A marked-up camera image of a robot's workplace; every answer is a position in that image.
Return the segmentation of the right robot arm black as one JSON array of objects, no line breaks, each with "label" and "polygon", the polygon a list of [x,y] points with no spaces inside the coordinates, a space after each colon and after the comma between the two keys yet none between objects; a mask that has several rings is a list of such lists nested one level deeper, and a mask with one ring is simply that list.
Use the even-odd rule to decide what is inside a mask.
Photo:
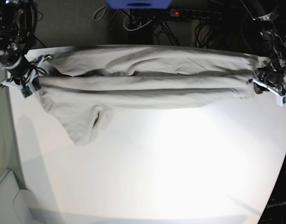
[{"label": "right robot arm black", "polygon": [[0,0],[0,67],[10,74],[0,89],[16,88],[24,98],[40,90],[39,76],[47,75],[41,65],[51,59],[50,55],[33,61],[25,57],[39,41],[35,36],[39,14],[32,0]]}]

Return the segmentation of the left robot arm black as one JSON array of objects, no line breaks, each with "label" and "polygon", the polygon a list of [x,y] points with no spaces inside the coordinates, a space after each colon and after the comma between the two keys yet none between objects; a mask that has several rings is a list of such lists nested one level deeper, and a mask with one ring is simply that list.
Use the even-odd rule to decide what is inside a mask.
[{"label": "left robot arm black", "polygon": [[257,94],[270,91],[286,97],[286,0],[242,0],[241,3],[268,49],[269,61],[254,71],[250,82]]}]

